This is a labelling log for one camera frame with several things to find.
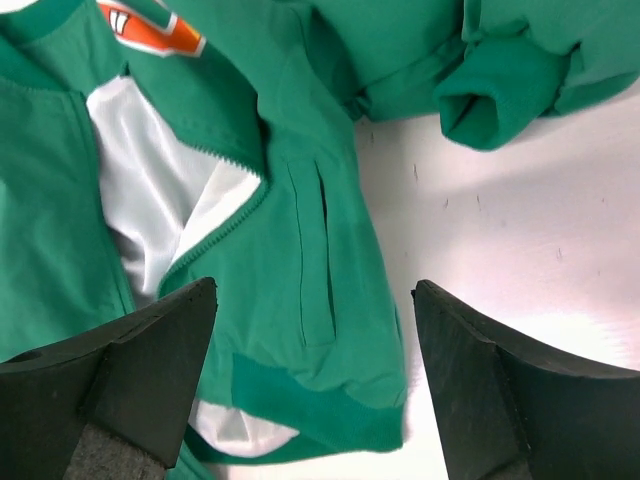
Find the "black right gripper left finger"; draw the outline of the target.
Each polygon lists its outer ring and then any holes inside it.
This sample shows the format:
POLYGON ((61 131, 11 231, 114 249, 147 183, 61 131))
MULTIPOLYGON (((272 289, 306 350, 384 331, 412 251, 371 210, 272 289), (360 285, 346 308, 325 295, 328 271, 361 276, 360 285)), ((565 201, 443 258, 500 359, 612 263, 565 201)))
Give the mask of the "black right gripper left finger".
POLYGON ((202 278, 2 363, 2 478, 166 478, 216 311, 216 283, 202 278))

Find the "green zip-up jacket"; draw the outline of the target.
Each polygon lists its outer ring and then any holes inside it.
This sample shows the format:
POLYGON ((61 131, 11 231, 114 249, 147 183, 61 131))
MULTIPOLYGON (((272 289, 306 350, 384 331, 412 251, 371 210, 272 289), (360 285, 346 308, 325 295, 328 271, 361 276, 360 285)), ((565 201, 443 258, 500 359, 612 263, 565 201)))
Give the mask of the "green zip-up jacket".
POLYGON ((635 1, 38 1, 1 14, 1 356, 204 276, 174 477, 403 443, 354 125, 476 150, 639 76, 635 1))

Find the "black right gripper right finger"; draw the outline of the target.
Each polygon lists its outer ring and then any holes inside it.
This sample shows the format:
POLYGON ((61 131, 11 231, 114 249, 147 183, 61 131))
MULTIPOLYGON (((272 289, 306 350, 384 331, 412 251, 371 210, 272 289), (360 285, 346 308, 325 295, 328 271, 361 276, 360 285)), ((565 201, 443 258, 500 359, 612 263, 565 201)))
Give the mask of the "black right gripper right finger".
POLYGON ((638 478, 638 371, 554 348, 428 280, 412 296, 449 478, 638 478))

